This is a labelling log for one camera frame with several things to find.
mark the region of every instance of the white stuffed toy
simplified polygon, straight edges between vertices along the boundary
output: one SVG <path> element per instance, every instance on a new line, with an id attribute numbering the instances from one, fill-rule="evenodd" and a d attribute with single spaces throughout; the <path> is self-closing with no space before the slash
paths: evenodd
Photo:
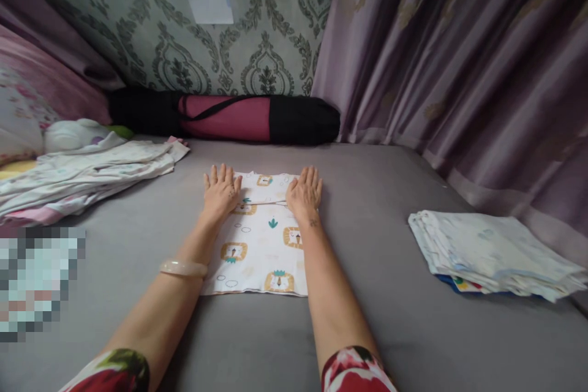
<path id="1" fill-rule="evenodd" d="M 91 119 L 54 122 L 45 131 L 45 153 L 77 150 L 98 144 L 109 133 L 110 129 Z"/>

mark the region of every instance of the pile of clothes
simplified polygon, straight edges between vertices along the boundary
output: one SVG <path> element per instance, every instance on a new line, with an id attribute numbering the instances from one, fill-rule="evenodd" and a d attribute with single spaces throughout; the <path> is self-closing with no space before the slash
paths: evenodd
<path id="1" fill-rule="evenodd" d="M 173 171 L 189 148 L 177 138 L 154 144 L 114 132 L 82 148 L 48 153 L 0 181 L 0 230 L 49 225 L 144 179 Z"/>
<path id="2" fill-rule="evenodd" d="M 585 268 L 547 248 L 513 217 L 419 211 L 409 225 L 430 272 L 459 292 L 555 302 L 586 289 Z"/>

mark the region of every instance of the floral pillow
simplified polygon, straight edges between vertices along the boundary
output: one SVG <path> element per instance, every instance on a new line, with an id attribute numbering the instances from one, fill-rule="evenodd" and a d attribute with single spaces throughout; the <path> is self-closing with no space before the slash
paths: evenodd
<path id="1" fill-rule="evenodd" d="M 61 118 L 18 73 L 0 67 L 0 166 L 43 154 L 43 132 Z"/>

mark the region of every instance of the stack of folded cloths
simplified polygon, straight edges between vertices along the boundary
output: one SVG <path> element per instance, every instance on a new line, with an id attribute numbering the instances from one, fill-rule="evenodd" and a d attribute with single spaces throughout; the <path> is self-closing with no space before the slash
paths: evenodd
<path id="1" fill-rule="evenodd" d="M 452 277 L 458 287 L 470 282 L 485 294 L 552 302 L 586 289 L 585 268 L 547 248 L 513 217 L 419 211 L 409 225 L 431 273 Z"/>

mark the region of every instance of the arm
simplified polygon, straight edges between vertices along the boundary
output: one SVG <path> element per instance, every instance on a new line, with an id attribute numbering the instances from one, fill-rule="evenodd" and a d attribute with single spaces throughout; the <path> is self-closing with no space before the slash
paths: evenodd
<path id="1" fill-rule="evenodd" d="M 233 169 L 216 166 L 205 179 L 204 210 L 176 253 L 177 260 L 208 265 L 221 225 L 235 208 L 241 190 L 241 177 L 233 181 Z M 141 353 L 149 364 L 149 390 L 162 380 L 202 288 L 202 279 L 159 273 L 141 300 L 131 310 L 101 353 L 128 348 Z"/>
<path id="2" fill-rule="evenodd" d="M 322 181 L 318 170 L 305 167 L 300 179 L 294 179 L 288 187 L 286 196 L 304 241 L 308 303 L 320 372 L 331 355 L 347 346 L 363 346 L 378 356 L 360 305 L 320 221 L 317 208 Z"/>

